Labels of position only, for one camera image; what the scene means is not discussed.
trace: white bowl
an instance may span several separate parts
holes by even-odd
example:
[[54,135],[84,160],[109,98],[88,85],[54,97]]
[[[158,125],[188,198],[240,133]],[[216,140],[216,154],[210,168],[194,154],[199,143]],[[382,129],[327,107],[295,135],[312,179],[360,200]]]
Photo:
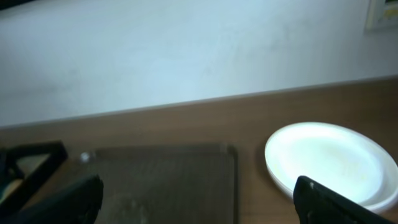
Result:
[[267,168],[289,197],[300,175],[374,213],[398,201],[398,167],[377,143],[326,123],[297,123],[276,131],[265,149]]

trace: light switch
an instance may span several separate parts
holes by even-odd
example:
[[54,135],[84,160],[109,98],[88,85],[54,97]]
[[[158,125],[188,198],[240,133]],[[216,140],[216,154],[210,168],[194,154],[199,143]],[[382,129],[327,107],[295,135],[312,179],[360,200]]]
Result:
[[371,0],[366,28],[369,30],[398,25],[398,0]]

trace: wooden table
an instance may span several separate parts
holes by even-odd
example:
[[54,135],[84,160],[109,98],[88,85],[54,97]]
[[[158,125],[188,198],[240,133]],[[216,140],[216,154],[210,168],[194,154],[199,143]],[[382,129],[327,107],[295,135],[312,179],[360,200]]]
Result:
[[[227,142],[239,153],[241,223],[298,223],[292,201],[267,174],[268,137],[291,123],[333,123],[370,137],[397,161],[397,98],[398,77],[392,77],[7,128],[0,142],[61,139],[71,158],[101,147]],[[398,207],[383,216],[398,222]]]

